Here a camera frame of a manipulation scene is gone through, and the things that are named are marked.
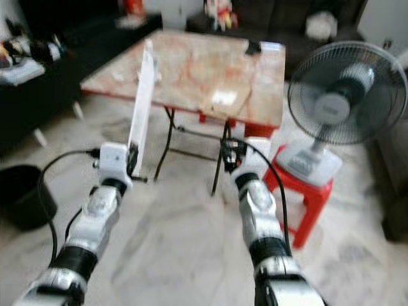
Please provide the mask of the long white strip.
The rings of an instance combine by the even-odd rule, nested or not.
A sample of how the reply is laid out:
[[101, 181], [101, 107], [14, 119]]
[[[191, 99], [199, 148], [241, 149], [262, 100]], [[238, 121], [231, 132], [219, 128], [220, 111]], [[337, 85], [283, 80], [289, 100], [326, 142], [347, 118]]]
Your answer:
[[128, 137], [129, 154], [137, 156], [139, 149], [145, 146], [149, 114], [156, 86], [157, 67], [154, 55], [154, 42], [148, 39], [143, 48], [140, 70], [137, 79], [134, 110], [131, 118], [131, 128]]

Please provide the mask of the black round rubbish bin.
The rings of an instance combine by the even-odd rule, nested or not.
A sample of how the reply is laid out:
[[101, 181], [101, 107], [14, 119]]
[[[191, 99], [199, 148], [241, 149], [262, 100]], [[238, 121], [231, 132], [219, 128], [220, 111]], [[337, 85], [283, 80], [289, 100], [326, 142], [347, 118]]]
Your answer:
[[39, 184], [41, 173], [33, 165], [6, 167], [0, 172], [3, 217], [22, 232], [46, 226], [58, 212], [52, 193]]

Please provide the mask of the red stool under table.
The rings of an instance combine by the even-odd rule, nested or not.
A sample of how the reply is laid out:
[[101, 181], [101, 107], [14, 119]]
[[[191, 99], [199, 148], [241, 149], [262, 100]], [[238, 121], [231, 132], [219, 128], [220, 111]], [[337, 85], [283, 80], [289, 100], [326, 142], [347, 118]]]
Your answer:
[[[204, 113], [199, 113], [199, 122], [204, 123], [207, 119], [214, 119], [214, 120], [224, 120], [219, 119], [218, 117], [214, 117], [213, 115], [207, 115]], [[234, 120], [228, 119], [226, 120], [227, 125], [230, 128], [235, 128], [237, 123], [242, 123], [244, 125], [244, 135], [248, 137], [262, 137], [265, 139], [271, 139], [274, 132], [280, 129], [280, 126], [269, 126], [264, 124], [257, 124], [253, 122], [244, 122], [244, 120]]]

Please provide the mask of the brown cardboard sheet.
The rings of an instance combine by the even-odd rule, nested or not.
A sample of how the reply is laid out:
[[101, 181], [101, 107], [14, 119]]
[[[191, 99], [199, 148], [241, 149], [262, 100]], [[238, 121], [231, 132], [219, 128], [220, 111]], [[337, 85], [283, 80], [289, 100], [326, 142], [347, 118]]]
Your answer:
[[[229, 107], [213, 105], [210, 102], [210, 97], [213, 91], [237, 91], [239, 92], [239, 97], [234, 105]], [[203, 99], [198, 104], [199, 111], [207, 115], [213, 115], [219, 119], [232, 119], [236, 117], [242, 110], [243, 106], [249, 99], [249, 94], [251, 93], [251, 86], [249, 84], [242, 84], [241, 82], [218, 82], [218, 84], [213, 85], [212, 88], [205, 91]]]

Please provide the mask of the white paper scrap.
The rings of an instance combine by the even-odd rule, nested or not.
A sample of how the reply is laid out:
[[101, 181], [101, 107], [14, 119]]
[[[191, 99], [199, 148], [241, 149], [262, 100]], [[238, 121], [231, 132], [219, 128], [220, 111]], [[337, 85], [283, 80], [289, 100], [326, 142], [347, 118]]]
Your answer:
[[210, 102], [215, 106], [224, 106], [230, 107], [236, 103], [237, 98], [239, 97], [238, 91], [222, 91], [216, 90], [213, 91], [212, 96], [210, 97]]

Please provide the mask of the marble pattern folding table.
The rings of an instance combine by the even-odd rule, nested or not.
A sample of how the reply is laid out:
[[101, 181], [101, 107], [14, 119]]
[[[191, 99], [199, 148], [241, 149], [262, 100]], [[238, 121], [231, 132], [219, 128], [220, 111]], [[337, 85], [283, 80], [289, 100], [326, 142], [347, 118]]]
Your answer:
[[[249, 99], [232, 119], [269, 126], [281, 126], [283, 119], [286, 48], [279, 43], [260, 41], [262, 53], [245, 55], [248, 39], [222, 37], [178, 30], [157, 30], [140, 43], [105, 64], [82, 81], [84, 93], [121, 100], [135, 100], [137, 79], [145, 42], [152, 39], [157, 78], [152, 104], [165, 110], [169, 120], [163, 154], [177, 154], [171, 146], [178, 111], [201, 113], [198, 104], [205, 91], [218, 82], [241, 82], [251, 86]], [[221, 120], [221, 140], [232, 128]]]

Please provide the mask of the red plastic stool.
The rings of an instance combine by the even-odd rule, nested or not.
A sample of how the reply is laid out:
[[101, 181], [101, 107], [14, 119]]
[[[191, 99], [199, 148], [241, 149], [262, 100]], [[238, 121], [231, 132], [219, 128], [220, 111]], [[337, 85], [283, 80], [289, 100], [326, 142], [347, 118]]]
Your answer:
[[324, 145], [300, 142], [282, 145], [275, 152], [273, 169], [263, 176], [271, 192], [283, 189], [303, 196], [304, 212], [297, 226], [289, 225], [294, 234], [293, 247], [301, 249], [317, 224], [330, 199], [334, 177], [343, 165], [341, 158]]

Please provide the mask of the long black bench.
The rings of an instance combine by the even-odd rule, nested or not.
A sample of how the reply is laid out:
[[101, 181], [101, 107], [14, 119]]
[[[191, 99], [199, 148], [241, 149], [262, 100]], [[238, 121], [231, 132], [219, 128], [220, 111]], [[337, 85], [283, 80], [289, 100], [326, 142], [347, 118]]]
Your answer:
[[141, 26], [122, 29], [112, 25], [84, 33], [67, 55], [46, 67], [46, 72], [21, 85], [1, 89], [0, 155], [11, 152], [33, 131], [55, 119], [81, 96], [80, 83], [108, 61], [163, 28], [160, 15], [148, 15]]

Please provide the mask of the grey table fan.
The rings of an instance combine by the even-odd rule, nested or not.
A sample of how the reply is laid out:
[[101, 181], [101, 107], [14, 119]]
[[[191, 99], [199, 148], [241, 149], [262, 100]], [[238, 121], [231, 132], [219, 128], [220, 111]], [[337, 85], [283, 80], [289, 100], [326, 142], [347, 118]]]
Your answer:
[[310, 186], [323, 187], [343, 166], [330, 146], [372, 140], [405, 113], [408, 74], [394, 55], [371, 43], [330, 43], [295, 70], [288, 108], [310, 140], [283, 146], [275, 165]]

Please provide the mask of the dark sofa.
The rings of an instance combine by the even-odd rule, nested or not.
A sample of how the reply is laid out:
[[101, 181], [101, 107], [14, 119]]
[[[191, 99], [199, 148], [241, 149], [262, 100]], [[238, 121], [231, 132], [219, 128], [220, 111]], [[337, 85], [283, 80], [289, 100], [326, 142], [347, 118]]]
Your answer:
[[[251, 41], [280, 43], [286, 47], [286, 73], [297, 69], [319, 47], [336, 41], [363, 41], [358, 24], [367, 0], [231, 0], [237, 15], [237, 27], [215, 30], [205, 12], [186, 20], [186, 31]], [[308, 17], [328, 11], [338, 21], [337, 33], [327, 41], [306, 35]]]

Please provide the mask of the colourful toy figure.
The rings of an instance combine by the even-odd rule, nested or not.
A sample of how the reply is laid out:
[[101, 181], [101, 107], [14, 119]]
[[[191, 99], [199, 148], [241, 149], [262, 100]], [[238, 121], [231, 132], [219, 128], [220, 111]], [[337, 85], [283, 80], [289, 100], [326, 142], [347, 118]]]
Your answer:
[[232, 0], [205, 0], [204, 12], [214, 31], [226, 31], [239, 25]]

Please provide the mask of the white tray with clutter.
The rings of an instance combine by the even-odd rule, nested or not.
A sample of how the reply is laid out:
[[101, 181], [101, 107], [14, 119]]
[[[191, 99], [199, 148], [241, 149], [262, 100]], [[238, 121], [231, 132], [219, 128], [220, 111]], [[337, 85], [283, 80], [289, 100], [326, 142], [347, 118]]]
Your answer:
[[65, 56], [58, 39], [38, 40], [18, 36], [4, 41], [0, 48], [0, 74], [4, 84], [20, 85], [47, 72], [47, 67]]

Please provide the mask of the white fluffy cushion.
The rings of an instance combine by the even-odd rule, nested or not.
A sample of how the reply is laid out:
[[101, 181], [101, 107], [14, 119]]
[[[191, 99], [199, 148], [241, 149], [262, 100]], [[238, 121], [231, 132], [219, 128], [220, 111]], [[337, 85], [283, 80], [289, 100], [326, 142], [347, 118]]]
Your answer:
[[306, 19], [304, 32], [307, 38], [315, 41], [329, 41], [338, 32], [338, 20], [329, 11], [319, 11]]

